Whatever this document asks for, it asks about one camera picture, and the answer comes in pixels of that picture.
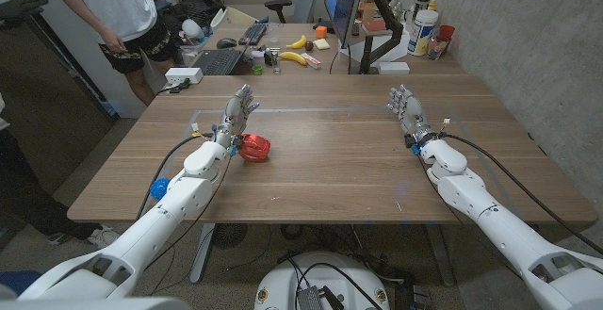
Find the shoe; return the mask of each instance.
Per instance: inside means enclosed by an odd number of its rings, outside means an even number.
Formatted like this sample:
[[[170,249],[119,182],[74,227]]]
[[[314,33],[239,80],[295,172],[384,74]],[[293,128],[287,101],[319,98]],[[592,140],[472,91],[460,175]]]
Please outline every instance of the shoe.
[[[111,245],[120,234],[113,231],[113,228],[110,228],[106,225],[101,224],[103,229],[94,230],[92,235],[88,237],[88,241],[94,245],[96,245],[99,249],[104,249],[107,246]]]
[[[52,246],[61,245],[64,242],[68,241],[70,238],[71,236],[62,233],[56,233],[46,237],[46,239],[48,240],[48,244]]]

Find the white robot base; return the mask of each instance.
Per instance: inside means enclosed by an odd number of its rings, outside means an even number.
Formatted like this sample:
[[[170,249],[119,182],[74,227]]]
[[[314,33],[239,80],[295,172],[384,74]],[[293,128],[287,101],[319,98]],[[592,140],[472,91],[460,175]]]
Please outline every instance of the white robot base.
[[[381,280],[355,260],[339,253],[328,252],[302,253],[291,259],[300,267],[301,272],[297,270],[296,274],[296,269],[289,261],[279,264],[269,272],[257,288],[254,310],[295,309],[295,290],[298,278],[301,278],[302,274],[316,263],[327,263],[338,267],[349,275],[383,310],[389,310],[389,301]],[[341,303],[345,309],[374,308],[365,296],[335,269],[316,266],[307,272],[305,278],[310,286],[315,286],[317,289],[327,286],[336,298],[340,301],[343,300]],[[306,289],[308,284],[305,280],[301,280],[300,287]],[[319,302],[322,309],[332,309],[326,297],[321,297]]]

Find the black pants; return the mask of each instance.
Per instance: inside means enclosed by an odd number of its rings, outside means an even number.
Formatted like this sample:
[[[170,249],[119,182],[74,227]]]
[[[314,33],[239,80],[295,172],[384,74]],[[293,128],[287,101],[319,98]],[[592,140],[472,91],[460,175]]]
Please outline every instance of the black pants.
[[[69,207],[46,193],[7,129],[0,131],[0,207],[28,222],[45,235],[63,233],[86,239],[98,223],[78,223],[67,218]]]

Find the monitor arm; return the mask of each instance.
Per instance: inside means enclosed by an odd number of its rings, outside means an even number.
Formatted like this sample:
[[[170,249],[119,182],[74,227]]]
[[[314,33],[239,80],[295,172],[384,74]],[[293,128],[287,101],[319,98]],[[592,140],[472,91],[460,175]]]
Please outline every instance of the monitor arm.
[[[389,51],[391,51],[394,47],[396,47],[400,40],[402,39],[402,33],[404,31],[404,27],[402,24],[396,20],[394,17],[394,13],[387,5],[386,0],[374,0],[375,5],[377,5],[377,9],[381,13],[383,20],[385,21],[385,28],[392,31],[392,38],[389,41],[386,41],[383,45],[379,46],[374,51],[371,51],[372,48],[372,36],[367,36],[367,40],[365,41],[365,52],[360,61],[360,68],[358,69],[358,74],[369,74],[370,73],[370,64],[375,62],[377,59],[385,56]]]
[[[426,164],[444,202],[473,220],[511,262],[545,310],[598,309],[603,303],[603,260],[548,242],[500,204],[483,180],[467,167],[463,154],[450,147],[427,123],[423,108],[403,86],[389,93],[413,150]]]
[[[224,109],[214,141],[206,141],[184,162],[155,207],[115,242],[94,253],[63,262],[44,273],[18,299],[101,300],[132,293],[140,275],[187,215],[204,208],[223,178],[249,114],[259,104],[248,85]]]

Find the person's hand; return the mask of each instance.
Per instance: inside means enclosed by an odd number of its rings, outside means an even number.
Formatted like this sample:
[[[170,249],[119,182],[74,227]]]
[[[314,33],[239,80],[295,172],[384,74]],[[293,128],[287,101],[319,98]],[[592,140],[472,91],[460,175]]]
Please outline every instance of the person's hand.
[[[120,36],[118,36],[117,33],[113,32],[113,30],[111,30],[110,28],[105,28],[103,31],[101,31],[100,34],[101,38],[103,38],[103,41],[105,42],[106,47],[108,47],[109,50],[117,53],[123,53],[127,51]]]
[[[48,0],[0,0],[0,19],[23,18],[26,14],[42,12]]]

